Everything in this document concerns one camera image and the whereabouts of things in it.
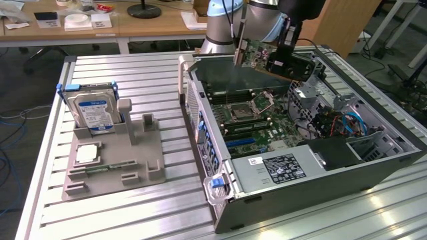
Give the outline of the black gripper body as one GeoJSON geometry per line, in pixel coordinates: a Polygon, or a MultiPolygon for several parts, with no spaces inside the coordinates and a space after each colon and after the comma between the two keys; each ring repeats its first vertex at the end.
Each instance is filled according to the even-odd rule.
{"type": "Polygon", "coordinates": [[[319,17],[325,0],[278,0],[277,9],[292,20],[313,20],[319,17]]]}

